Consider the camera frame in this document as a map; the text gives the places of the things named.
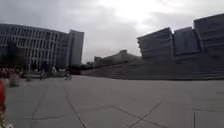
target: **ground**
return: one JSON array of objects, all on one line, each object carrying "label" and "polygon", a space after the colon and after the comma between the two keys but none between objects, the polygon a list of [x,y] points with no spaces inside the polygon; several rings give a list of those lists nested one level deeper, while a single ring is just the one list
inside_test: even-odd
[{"label": "ground", "polygon": [[223,128],[224,81],[130,81],[86,76],[7,88],[15,128]]}]

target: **building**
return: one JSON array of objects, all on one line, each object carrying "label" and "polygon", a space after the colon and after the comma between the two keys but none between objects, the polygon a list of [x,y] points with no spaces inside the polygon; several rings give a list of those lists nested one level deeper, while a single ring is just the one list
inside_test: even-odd
[{"label": "building", "polygon": [[70,30],[64,33],[44,28],[14,24],[0,24],[0,55],[5,53],[8,42],[20,49],[25,64],[43,63],[64,68],[80,65],[84,33]]},{"label": "building", "polygon": [[194,28],[174,33],[165,28],[137,39],[143,60],[161,62],[151,64],[152,69],[160,65],[158,69],[170,73],[224,71],[224,14],[197,19]]},{"label": "building", "polygon": [[170,28],[139,37],[138,44],[143,60],[170,60],[172,58],[172,41]]},{"label": "building", "polygon": [[129,54],[127,50],[121,50],[119,51],[119,53],[112,56],[107,56],[104,58],[95,57],[94,66],[95,67],[109,66],[121,63],[127,63],[138,59],[140,59],[140,57]]},{"label": "building", "polygon": [[198,36],[191,27],[175,30],[173,37],[174,56],[197,54],[201,51]]}]

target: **office building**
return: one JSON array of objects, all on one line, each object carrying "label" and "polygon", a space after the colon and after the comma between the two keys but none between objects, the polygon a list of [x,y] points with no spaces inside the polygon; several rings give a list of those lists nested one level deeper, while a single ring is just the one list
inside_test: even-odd
[{"label": "office building", "polygon": [[20,50],[25,65],[40,67],[43,63],[65,68],[80,65],[84,33],[70,30],[64,33],[44,28],[14,24],[0,24],[0,55],[5,54],[7,43],[13,42]]}]

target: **sky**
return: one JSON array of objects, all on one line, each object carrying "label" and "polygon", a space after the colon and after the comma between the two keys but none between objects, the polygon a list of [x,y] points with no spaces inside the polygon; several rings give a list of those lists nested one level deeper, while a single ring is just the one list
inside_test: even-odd
[{"label": "sky", "polygon": [[83,63],[127,49],[137,37],[224,12],[223,0],[0,0],[0,23],[85,32]]}]

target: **stepped building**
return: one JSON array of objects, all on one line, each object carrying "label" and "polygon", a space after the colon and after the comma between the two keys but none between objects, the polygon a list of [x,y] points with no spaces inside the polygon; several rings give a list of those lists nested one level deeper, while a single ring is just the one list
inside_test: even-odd
[{"label": "stepped building", "polygon": [[177,70],[224,71],[224,14],[197,19],[193,26],[174,33],[165,28],[139,37],[142,59],[157,63],[155,67],[169,62],[174,63],[170,69],[182,65]]}]

